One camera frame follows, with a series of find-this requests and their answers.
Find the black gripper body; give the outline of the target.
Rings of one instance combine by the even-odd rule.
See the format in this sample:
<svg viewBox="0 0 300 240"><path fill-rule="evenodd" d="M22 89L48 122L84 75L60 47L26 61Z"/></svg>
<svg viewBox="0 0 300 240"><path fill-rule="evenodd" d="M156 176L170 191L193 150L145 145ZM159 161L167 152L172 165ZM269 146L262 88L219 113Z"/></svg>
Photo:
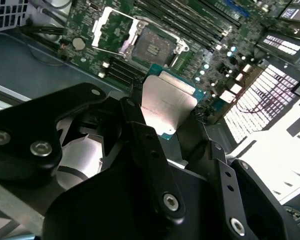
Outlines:
<svg viewBox="0 0 300 240"><path fill-rule="evenodd" d="M46 240L221 240L223 227L208 182L170 166L186 214L171 225L151 209L137 167L121 163L62 193L49 207Z"/></svg>

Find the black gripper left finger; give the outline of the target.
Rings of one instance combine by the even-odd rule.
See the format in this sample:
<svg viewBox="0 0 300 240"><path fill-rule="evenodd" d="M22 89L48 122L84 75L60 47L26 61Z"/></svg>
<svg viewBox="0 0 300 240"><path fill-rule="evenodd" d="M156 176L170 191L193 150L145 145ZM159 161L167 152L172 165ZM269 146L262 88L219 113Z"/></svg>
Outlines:
<svg viewBox="0 0 300 240"><path fill-rule="evenodd" d="M81 218L97 205L110 213L110 203L126 212L165 223L181 223L186 207L154 128L146 125L140 105L129 97L119 100L91 83L0 110L0 180L24 185L47 183L60 165L62 144L75 136L94 134L103 139L101 175L62 195Z"/></svg>

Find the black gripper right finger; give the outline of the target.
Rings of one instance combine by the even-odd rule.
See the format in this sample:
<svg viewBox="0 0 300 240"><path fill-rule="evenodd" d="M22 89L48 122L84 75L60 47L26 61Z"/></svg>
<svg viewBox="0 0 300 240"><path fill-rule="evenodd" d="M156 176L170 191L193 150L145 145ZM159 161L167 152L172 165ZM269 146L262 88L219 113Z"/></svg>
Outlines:
<svg viewBox="0 0 300 240"><path fill-rule="evenodd" d="M298 225L245 161L227 161L223 148L211 140L192 112L178 128L186 169L204 177L211 210L209 230L221 240L296 240Z"/></svg>

